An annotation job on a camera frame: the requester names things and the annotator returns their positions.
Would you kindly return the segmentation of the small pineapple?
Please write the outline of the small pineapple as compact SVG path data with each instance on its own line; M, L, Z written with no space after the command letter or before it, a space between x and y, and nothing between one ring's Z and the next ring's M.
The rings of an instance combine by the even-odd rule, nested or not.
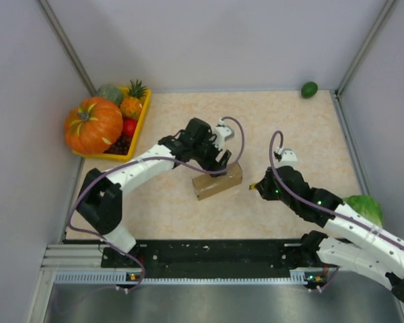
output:
M142 99L145 97L147 87L138 79L130 80L130 84L129 93L121 102L120 109L124 118L138 121L143 108Z

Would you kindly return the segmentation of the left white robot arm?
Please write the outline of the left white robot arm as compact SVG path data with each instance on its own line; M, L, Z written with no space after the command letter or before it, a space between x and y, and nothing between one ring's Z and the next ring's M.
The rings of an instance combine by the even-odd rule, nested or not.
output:
M76 210L102 240L118 248L116 259L123 266L133 266L139 251L136 239L122 224L123 198L153 177L189 161L197 163L198 172L212 177L224 175L231 153L223 147L233 136L234 130L223 120L211 127L192 118L184 129L161 138L129 163L104 172L90 170L79 192Z

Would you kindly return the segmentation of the dark grape bunch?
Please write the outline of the dark grape bunch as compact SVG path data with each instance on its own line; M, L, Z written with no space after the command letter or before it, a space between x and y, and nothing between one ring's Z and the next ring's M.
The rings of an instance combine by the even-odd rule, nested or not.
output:
M129 152L132 138L126 135L121 135L117 141L112 144L104 153L115 155L126 155Z

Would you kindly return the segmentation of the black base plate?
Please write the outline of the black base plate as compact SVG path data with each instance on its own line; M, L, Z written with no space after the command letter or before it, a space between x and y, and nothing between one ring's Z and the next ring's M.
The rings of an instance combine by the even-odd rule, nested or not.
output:
M148 279L285 278L297 268L323 268L299 239L139 240L129 259L96 240L68 240L65 246L93 247L101 268L145 269Z

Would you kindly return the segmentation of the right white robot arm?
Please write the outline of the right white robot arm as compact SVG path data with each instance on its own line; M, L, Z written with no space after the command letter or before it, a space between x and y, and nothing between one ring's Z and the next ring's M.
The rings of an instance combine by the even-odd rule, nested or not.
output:
M290 166L268 167L264 177L249 186L266 201L281 201L303 220L335 232L348 242L309 233L301 259L347 268L387 288L404 303L404 239L367 220L337 195L313 188Z

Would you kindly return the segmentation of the orange pumpkin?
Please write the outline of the orange pumpkin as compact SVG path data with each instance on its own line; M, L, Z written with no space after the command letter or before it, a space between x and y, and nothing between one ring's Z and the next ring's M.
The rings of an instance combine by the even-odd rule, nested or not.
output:
M69 112L64 124L69 148L82 155L104 153L120 137L123 117L112 101L94 96Z

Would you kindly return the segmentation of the aluminium frame rail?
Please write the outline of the aluminium frame rail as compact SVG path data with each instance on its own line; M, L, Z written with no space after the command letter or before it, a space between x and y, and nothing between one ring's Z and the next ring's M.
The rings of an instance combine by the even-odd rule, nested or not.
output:
M326 285L334 267L376 281L387 289L400 282L393 267L353 244L320 238L295 240L142 240L129 256L98 242L48 246L41 267L57 281L145 284Z

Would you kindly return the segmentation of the red apple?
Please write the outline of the red apple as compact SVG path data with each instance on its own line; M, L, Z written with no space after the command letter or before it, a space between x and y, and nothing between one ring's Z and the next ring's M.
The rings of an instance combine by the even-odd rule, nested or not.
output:
M137 128L137 121L131 118L124 119L122 135L128 138L133 138Z

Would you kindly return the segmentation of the brown cardboard express box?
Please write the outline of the brown cardboard express box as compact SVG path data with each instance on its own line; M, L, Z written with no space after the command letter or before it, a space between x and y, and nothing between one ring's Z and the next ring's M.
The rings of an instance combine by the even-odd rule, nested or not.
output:
M207 199L242 183L243 171L235 164L226 174L212 177L203 174L192 179L193 190L198 201Z

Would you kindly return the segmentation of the green lime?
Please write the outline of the green lime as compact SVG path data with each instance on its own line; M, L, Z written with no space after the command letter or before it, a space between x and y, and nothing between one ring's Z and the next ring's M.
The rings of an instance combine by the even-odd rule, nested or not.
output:
M314 81L309 81L302 86L300 91L301 96L304 99L309 99L314 97L318 92L318 84Z

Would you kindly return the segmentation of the green squash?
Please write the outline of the green squash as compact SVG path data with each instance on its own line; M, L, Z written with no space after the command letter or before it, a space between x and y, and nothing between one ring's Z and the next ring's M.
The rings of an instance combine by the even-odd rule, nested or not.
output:
M117 106L120 106L124 100L123 92L115 85L105 84L99 87L96 96L110 100Z

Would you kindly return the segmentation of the yellow plastic tray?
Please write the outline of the yellow plastic tray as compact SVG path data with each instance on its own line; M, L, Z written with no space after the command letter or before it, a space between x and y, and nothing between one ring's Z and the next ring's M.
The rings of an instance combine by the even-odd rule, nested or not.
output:
M129 93L129 87L119 87L117 86L124 94L124 97ZM145 122L145 117L147 114L147 111L149 110L149 106L151 104L151 98L152 98L152 91L150 89L146 89L145 92L145 97L144 99L142 99L142 103L143 103L143 108L142 108L142 112L141 115L139 117L139 120L137 121L137 128L135 131L135 134L132 138L132 142L131 142L131 146L129 149L128 154L126 155L115 155L115 154L109 154L109 153L101 153L101 154L96 154L96 155L82 155L80 153L75 152L74 150L72 150L70 148L70 150L79 156L82 156L84 158L92 158L92 159L105 159L105 160L110 160L110 161L117 161L117 162L128 162L130 161L130 159L134 156L135 151L136 151L136 147L137 144L139 143L139 138L141 136L141 132L144 126L144 122Z

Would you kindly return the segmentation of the green lettuce head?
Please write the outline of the green lettuce head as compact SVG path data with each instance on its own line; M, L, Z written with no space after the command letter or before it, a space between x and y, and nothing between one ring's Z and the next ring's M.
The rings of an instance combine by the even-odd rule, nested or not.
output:
M383 226L380 203L369 195L352 195L343 199L355 212L378 226Z

